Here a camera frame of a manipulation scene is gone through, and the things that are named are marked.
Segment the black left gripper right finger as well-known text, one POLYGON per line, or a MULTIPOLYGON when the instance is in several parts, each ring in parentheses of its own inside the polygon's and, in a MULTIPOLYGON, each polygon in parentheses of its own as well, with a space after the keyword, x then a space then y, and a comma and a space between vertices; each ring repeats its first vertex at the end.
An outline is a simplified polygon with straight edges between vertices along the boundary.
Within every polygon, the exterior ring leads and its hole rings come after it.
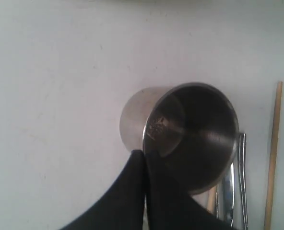
POLYGON ((225 230, 226 224, 200 206, 169 175, 157 151, 146 154, 151 230, 225 230))

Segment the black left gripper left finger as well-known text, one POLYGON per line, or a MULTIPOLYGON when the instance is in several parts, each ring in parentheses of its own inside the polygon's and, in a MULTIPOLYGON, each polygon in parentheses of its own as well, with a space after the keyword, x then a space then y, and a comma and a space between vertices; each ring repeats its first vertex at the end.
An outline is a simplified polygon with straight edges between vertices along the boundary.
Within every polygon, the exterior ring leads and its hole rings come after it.
POLYGON ((145 157, 133 150, 105 194, 66 230, 141 230, 145 201, 145 157))

